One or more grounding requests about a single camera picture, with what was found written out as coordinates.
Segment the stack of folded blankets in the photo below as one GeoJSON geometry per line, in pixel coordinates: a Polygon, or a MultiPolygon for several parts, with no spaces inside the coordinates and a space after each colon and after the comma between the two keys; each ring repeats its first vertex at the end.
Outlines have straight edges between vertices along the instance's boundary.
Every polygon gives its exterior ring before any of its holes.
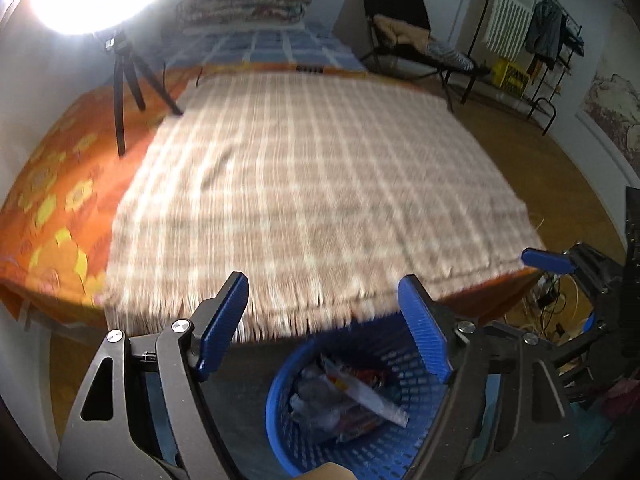
{"type": "Polygon", "coordinates": [[[184,0],[176,8],[183,28],[231,23],[297,23],[311,0],[184,0]]]}

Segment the black tripod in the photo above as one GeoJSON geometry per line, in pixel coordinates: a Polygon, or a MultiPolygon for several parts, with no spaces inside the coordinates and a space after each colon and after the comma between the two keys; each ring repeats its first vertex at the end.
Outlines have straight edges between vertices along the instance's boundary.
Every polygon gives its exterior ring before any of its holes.
{"type": "Polygon", "coordinates": [[[151,87],[158,92],[162,100],[171,108],[171,111],[178,116],[182,115],[182,110],[178,108],[174,99],[169,95],[164,86],[160,84],[154,72],[148,64],[133,50],[124,32],[118,32],[111,41],[106,44],[107,50],[112,51],[116,56],[116,63],[113,68],[113,113],[116,123],[116,142],[118,143],[118,156],[123,156],[126,150],[124,141],[124,112],[123,112],[123,76],[127,78],[127,83],[133,98],[141,112],[146,109],[145,99],[138,84],[136,67],[142,76],[148,81],[151,87]]]}

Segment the black folding chair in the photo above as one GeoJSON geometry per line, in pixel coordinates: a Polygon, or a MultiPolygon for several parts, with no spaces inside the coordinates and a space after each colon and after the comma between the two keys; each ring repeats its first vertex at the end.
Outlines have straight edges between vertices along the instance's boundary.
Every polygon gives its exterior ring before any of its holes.
{"type": "Polygon", "coordinates": [[[473,64],[473,68],[471,70],[462,70],[458,66],[447,63],[445,59],[436,59],[435,57],[427,56],[426,54],[419,52],[413,45],[399,43],[391,46],[388,44],[385,35],[374,24],[373,17],[377,14],[382,14],[388,18],[402,20],[410,25],[414,25],[415,27],[431,30],[429,15],[426,7],[424,6],[424,0],[363,0],[363,2],[365,15],[367,17],[367,26],[369,29],[369,43],[371,51],[361,57],[360,61],[364,61],[368,57],[373,56],[377,72],[382,71],[380,56],[394,56],[399,59],[413,61],[434,68],[435,70],[432,72],[414,76],[411,79],[417,80],[438,74],[442,81],[442,88],[447,97],[447,102],[451,111],[453,111],[451,95],[449,94],[449,88],[443,72],[455,72],[469,75],[474,82],[478,76],[485,75],[490,72],[488,67],[479,67],[473,59],[470,59],[473,64]]]}

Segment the chair backrest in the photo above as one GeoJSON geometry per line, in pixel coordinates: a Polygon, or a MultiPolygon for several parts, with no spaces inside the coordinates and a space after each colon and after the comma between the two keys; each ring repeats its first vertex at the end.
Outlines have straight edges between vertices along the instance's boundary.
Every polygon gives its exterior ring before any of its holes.
{"type": "Polygon", "coordinates": [[[368,18],[382,14],[395,20],[403,20],[415,27],[431,30],[424,0],[363,0],[368,18]]]}

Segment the hanging gray jacket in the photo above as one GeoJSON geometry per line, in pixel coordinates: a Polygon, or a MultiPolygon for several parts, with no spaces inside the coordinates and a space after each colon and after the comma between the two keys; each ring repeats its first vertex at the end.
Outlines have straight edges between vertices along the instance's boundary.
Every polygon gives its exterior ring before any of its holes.
{"type": "Polygon", "coordinates": [[[553,0],[542,0],[533,9],[524,48],[531,54],[538,54],[555,61],[558,58],[562,9],[553,0]]]}

